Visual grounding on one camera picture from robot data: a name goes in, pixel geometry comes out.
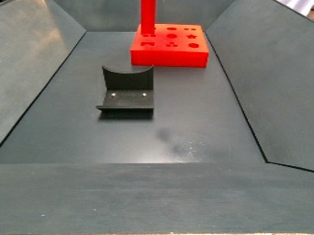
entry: gray surface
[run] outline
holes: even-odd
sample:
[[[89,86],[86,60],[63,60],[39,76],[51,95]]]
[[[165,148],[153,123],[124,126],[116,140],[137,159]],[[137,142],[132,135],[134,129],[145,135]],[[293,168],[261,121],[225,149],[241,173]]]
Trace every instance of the gray surface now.
[[[142,70],[130,66],[133,39],[86,34],[0,149],[0,163],[262,162],[214,53],[206,69],[156,68],[153,119],[102,118],[102,66]]]
[[[0,233],[313,233],[314,173],[237,161],[2,165]]]
[[[83,33],[53,0],[15,0],[0,5],[0,142]]]
[[[87,31],[137,31],[140,0],[54,0]],[[160,23],[201,24],[208,28],[234,0],[158,0]]]
[[[313,22],[237,0],[208,33],[269,162],[314,170]]]

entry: bin floor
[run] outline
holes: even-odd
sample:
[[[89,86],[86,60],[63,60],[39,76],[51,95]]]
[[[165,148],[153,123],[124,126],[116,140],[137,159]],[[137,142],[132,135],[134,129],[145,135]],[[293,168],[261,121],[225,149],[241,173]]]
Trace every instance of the bin floor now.
[[[87,33],[3,145],[0,233],[313,233],[314,174],[264,162],[214,53],[156,69],[153,119],[102,118],[133,37]]]
[[[142,68],[130,65],[133,40],[134,33],[86,34],[0,150],[0,163],[262,162],[214,53],[206,69],[156,68],[153,119],[103,118],[102,66]]]

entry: black plastic part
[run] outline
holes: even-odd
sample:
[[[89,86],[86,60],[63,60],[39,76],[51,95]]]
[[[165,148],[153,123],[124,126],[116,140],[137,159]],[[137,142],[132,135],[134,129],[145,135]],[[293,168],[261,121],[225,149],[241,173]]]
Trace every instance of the black plastic part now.
[[[121,73],[103,67],[103,75],[108,94],[98,109],[114,113],[150,114],[154,111],[154,67],[140,73]]]

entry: red block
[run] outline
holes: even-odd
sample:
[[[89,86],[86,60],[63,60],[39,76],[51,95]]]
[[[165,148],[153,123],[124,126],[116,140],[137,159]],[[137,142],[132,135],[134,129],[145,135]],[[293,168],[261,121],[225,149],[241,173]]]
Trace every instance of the red block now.
[[[206,67],[209,46],[198,25],[156,24],[156,33],[140,26],[132,46],[134,65]]]

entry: red vertical post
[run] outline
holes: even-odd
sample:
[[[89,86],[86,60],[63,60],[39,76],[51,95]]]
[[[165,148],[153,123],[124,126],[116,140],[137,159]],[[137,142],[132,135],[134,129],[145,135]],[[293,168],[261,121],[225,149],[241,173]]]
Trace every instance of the red vertical post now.
[[[142,34],[156,33],[157,0],[142,0]]]

